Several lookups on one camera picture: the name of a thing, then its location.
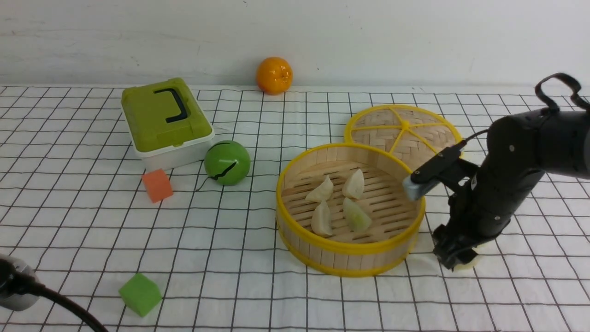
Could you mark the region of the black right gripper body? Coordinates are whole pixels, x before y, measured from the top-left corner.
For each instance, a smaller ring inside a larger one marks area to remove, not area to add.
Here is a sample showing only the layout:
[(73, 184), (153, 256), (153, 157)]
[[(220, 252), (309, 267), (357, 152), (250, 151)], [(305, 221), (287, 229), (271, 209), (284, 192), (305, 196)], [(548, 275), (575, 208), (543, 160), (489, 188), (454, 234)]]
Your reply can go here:
[(476, 175), (449, 198), (449, 221), (434, 230), (434, 254), (447, 269), (468, 263), (474, 248), (494, 240), (509, 224), (544, 171), (518, 160), (487, 157)]

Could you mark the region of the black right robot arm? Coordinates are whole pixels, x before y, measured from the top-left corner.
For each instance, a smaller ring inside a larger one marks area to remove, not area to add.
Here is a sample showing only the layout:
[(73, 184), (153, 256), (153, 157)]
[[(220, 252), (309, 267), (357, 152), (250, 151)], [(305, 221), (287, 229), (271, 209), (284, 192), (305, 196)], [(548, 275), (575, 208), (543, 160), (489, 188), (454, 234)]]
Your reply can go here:
[(543, 108), (495, 120), (487, 130), (488, 153), (481, 165), (459, 158), (464, 183), (441, 179), (453, 192), (449, 221), (433, 233), (434, 255), (445, 268), (471, 263), (475, 248), (504, 231), (545, 174), (589, 178), (589, 103), (574, 77), (555, 73), (553, 78), (571, 89), (577, 110), (561, 111), (538, 83), (535, 94)]

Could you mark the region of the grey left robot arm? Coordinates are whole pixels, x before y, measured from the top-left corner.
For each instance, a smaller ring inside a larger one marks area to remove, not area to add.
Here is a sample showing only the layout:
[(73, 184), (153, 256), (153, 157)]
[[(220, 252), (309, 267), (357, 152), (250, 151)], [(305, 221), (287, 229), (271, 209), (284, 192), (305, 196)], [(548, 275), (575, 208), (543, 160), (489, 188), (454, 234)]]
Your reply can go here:
[(0, 306), (12, 311), (24, 311), (32, 307), (38, 296), (30, 294), (30, 288), (39, 282), (32, 267), (21, 259), (0, 255)]

